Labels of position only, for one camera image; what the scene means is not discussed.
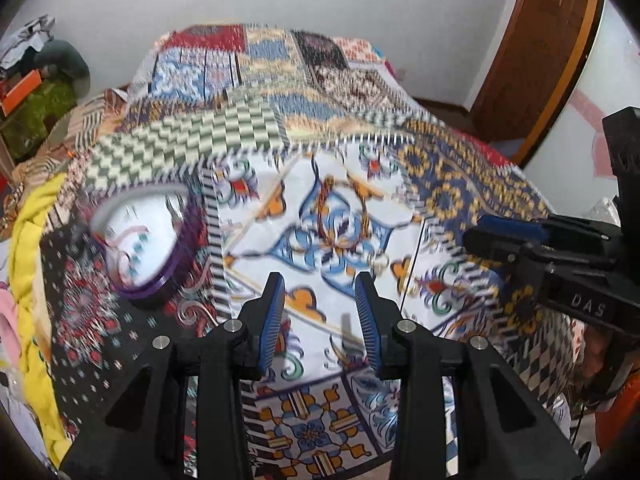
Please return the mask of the purple heart jewelry box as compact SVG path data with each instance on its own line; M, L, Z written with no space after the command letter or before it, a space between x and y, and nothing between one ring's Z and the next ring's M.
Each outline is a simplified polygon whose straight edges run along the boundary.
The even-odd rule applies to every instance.
M198 252L202 209L198 187L182 182L127 188L96 207L89 233L117 296L153 309L178 292Z

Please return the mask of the yellow cloth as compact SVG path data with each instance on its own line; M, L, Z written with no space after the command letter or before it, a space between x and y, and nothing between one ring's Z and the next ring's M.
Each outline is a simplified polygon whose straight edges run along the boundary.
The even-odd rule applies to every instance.
M34 278L44 224L64 178L64 174L59 174L28 196L14 222L8 258L8 278L17 307L17 335L21 344L18 369L22 374L22 391L39 422L44 448L55 467L70 448L70 440L58 414L44 350L36 338Z

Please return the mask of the wooden wardrobe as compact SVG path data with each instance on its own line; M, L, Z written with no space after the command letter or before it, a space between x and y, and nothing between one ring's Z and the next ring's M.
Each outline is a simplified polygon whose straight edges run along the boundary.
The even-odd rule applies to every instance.
M469 94L483 142L524 167L574 90L603 0L506 0Z

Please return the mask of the colourful patchwork bedspread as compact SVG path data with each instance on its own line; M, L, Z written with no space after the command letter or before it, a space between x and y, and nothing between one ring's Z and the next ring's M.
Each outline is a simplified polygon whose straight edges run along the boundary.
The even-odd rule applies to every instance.
M128 99L116 130L64 171L40 242L49 374L70 445L154 338L206 336L272 272L285 284L277 345L242 391L259 479L347 478L390 459L400 387L368 367L361 272L436 335L488 338L563 413L568 319L499 307L500 278L461 247L483 214L530 220L546 202L491 148L406 102L368 46L194 26L160 40ZM117 192L167 182L201 193L198 252L171 299L138 308L108 280L89 219Z

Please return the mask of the striped brown blanket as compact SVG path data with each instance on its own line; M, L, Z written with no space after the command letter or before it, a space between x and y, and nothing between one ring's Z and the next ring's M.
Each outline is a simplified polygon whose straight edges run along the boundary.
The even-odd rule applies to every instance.
M10 173L9 192L1 199L1 240L11 237L24 201L39 185L63 171L66 162L112 134L124 118L125 89L109 88L67 112L52 128L36 154Z

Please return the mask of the green patterned covered stand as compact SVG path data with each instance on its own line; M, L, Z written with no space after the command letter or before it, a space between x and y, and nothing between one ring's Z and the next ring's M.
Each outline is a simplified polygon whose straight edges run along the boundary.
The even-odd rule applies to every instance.
M53 126L76 105L73 86L47 79L1 122L1 135L14 162L32 157Z

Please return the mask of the orange shoe box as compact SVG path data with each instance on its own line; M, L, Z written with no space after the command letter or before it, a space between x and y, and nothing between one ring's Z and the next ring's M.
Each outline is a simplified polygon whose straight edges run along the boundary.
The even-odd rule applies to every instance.
M1 84L1 110L9 116L32 92L42 84L40 70L31 70L21 80L13 77Z

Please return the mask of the pile of grey clothes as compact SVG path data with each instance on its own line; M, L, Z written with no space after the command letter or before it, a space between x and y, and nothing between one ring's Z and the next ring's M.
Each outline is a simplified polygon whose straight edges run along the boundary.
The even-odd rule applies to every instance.
M54 38L54 24L55 18L44 14L1 40L1 94L13 87L14 80L42 70L47 77L68 79L78 98L88 96L89 66L72 44Z

